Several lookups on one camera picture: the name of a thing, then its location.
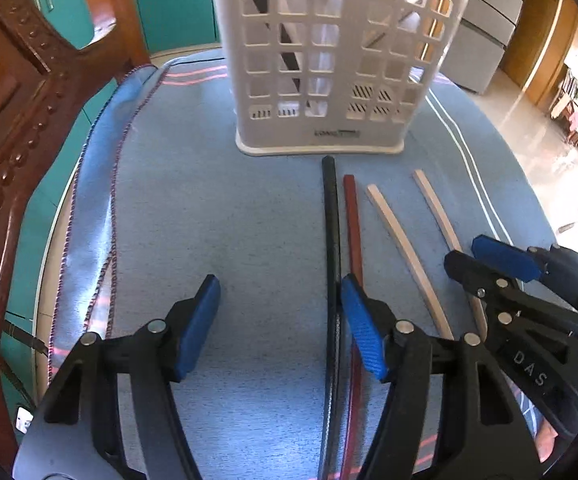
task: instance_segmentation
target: laundry basket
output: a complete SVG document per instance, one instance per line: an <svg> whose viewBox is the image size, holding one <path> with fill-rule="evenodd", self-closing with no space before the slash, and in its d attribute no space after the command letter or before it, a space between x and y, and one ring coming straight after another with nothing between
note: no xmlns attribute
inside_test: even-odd
<svg viewBox="0 0 578 480"><path fill-rule="evenodd" d="M250 155L399 153L467 0L215 0Z"/></svg>

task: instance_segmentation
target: black stick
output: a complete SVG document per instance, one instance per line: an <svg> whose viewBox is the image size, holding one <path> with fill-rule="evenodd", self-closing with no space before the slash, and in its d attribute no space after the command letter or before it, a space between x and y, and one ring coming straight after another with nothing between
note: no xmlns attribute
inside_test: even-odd
<svg viewBox="0 0 578 480"><path fill-rule="evenodd" d="M340 223L336 161L332 156L322 159L322 182L325 198L325 230L327 240L327 367L325 371L325 409L322 419L322 441L318 479L327 480L337 454L336 435L340 431L339 382L343 351L340 290Z"/></svg>

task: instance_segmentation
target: blue rubber tip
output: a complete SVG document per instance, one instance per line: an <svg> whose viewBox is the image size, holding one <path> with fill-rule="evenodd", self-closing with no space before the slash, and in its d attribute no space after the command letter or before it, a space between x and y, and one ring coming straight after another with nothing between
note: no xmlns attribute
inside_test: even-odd
<svg viewBox="0 0 578 480"><path fill-rule="evenodd" d="M342 309L347 316L351 333L363 358L363 364L369 372L382 381L388 373L384 362L383 338L367 310L364 295L351 276L346 276L342 280L340 292Z"/></svg>
<svg viewBox="0 0 578 480"><path fill-rule="evenodd" d="M194 313L179 342L176 373L181 380L195 368L198 357L200 357L200 351L203 349L207 334L213 323L213 318L218 311L218 304L220 304L220 282L218 278L207 276L194 301Z"/></svg>
<svg viewBox="0 0 578 480"><path fill-rule="evenodd" d="M533 256L488 236L473 238L471 252L479 262L525 283L542 277L542 269Z"/></svg>

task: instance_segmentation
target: tiled floor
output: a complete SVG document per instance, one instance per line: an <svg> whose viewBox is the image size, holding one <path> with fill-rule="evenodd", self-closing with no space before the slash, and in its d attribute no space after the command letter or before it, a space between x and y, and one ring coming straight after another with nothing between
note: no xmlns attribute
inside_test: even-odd
<svg viewBox="0 0 578 480"><path fill-rule="evenodd" d="M153 62L161 66L178 55L162 56ZM562 129L523 97L519 88L502 72L496 73L484 95L469 95L515 153L553 230L578 218L578 149L565 144ZM45 264L36 323L36 335L44 341L48 340L51 327L70 204L71 192L68 192ZM558 241L562 246L578 251L578 224L558 235ZM39 357L36 366L41 395L47 385L47 360Z"/></svg>
<svg viewBox="0 0 578 480"><path fill-rule="evenodd" d="M496 72L483 95L467 92L496 126L514 152L554 232L578 219L578 148L565 143L565 132ZM558 243L578 251L578 224Z"/></svg>

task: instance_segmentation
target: wooden chair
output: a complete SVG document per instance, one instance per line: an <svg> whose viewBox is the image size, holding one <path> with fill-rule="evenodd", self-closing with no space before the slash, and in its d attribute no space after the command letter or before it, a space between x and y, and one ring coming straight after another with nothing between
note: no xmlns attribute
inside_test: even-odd
<svg viewBox="0 0 578 480"><path fill-rule="evenodd" d="M77 50L31 0L0 0L0 334L27 202L76 117L111 78L149 63L133 0L87 0L93 41ZM0 464L16 439L0 383Z"/></svg>

